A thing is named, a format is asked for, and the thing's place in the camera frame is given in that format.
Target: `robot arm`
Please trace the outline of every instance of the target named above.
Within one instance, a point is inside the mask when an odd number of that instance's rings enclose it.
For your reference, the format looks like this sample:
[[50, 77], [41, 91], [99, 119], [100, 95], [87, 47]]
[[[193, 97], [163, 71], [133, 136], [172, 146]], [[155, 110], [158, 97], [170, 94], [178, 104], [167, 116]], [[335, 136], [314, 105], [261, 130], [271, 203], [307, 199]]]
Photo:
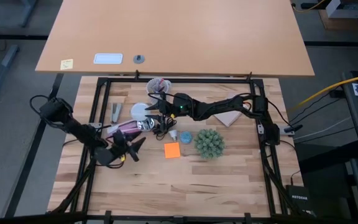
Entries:
[[[195, 100], [184, 93], [177, 93], [173, 95], [173, 104], [166, 101], [166, 93], [149, 93], [150, 97], [158, 99], [158, 102], [147, 108], [147, 110], [159, 110], [162, 115], [148, 115], [156, 119], [165, 128], [166, 116], [181, 117], [189, 116], [194, 121], [202, 121], [208, 119], [214, 114], [224, 113], [228, 111], [240, 111], [249, 118], [257, 119], [264, 127], [265, 142], [273, 145], [280, 144], [280, 129], [273, 123], [269, 112], [267, 98], [250, 93], [238, 94], [230, 99], [217, 101], [214, 103], [204, 103]], [[247, 110], [243, 107], [244, 101], [251, 100], [253, 111]]]

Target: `blue lid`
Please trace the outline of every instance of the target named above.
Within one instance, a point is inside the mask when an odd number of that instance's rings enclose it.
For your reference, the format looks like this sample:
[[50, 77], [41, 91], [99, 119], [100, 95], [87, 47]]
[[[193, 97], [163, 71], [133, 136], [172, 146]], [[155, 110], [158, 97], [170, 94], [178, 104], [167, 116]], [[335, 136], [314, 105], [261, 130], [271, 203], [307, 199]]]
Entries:
[[191, 137], [191, 133], [189, 131], [184, 131], [180, 134], [180, 141], [189, 144], [193, 138]]

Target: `orange sticky note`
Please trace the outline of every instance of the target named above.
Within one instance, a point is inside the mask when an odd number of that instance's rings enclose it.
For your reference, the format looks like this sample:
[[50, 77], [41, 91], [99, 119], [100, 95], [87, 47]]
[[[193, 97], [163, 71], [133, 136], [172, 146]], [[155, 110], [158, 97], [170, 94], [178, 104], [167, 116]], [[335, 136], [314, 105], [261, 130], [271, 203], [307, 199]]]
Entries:
[[164, 144], [165, 158], [178, 158], [180, 157], [179, 142]]

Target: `artificial plant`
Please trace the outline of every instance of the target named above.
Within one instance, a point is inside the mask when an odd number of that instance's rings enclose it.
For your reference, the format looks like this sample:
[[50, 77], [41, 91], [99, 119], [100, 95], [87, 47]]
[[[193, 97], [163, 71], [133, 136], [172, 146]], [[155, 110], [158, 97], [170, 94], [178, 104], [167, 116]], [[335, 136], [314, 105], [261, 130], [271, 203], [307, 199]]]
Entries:
[[213, 159], [223, 155], [223, 137], [212, 129], [202, 129], [194, 139], [197, 151], [204, 159]]

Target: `wooden tabletop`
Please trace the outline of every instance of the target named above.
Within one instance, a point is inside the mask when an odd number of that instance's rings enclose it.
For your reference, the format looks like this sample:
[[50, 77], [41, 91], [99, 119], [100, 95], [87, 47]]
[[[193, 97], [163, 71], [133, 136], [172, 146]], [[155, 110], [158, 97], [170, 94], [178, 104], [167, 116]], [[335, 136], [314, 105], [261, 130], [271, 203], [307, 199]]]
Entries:
[[64, 72], [314, 75], [289, 0], [64, 0], [36, 71], [70, 59]]
[[[97, 79], [81, 79], [74, 105], [74, 117], [81, 123], [89, 120]], [[278, 79], [265, 78], [264, 83], [269, 100], [287, 117]], [[112, 83], [109, 105], [112, 102], [124, 103], [119, 123], [130, 119], [130, 109], [134, 103], [148, 102], [145, 84]], [[223, 100], [232, 93], [249, 92], [249, 86], [174, 83], [171, 93], [178, 91], [200, 101], [213, 102]], [[274, 109], [270, 108], [269, 111], [276, 123], [283, 123]], [[110, 120], [109, 115], [110, 106], [105, 121]], [[171, 137], [167, 135], [162, 141], [158, 141], [152, 133], [142, 133], [140, 138], [145, 136], [147, 139], [139, 151], [139, 162], [127, 158], [120, 169], [96, 168], [89, 213], [102, 215], [106, 210], [111, 210], [113, 215], [241, 217], [244, 212], [250, 212], [253, 217], [268, 217], [269, 208], [255, 121], [240, 116], [229, 128], [223, 126], [214, 116], [198, 122], [189, 117], [177, 118], [177, 121], [175, 129], [190, 131], [193, 136], [200, 129], [217, 130], [226, 143], [224, 155], [204, 160], [194, 148], [193, 141], [191, 144], [180, 143], [180, 158], [166, 159], [163, 144], [172, 142]], [[71, 139], [74, 137], [67, 135], [66, 141]], [[282, 140], [293, 144], [291, 138], [282, 137]], [[49, 210], [56, 208], [74, 186], [82, 148], [83, 145], [79, 142], [67, 144], [63, 148]], [[289, 184], [290, 176], [299, 170], [296, 153], [291, 146], [281, 143], [277, 146], [277, 154], [283, 183]], [[294, 177], [297, 185], [303, 184], [300, 174]], [[84, 191], [83, 187], [79, 209]], [[277, 211], [280, 211], [277, 193], [275, 190], [273, 193]]]

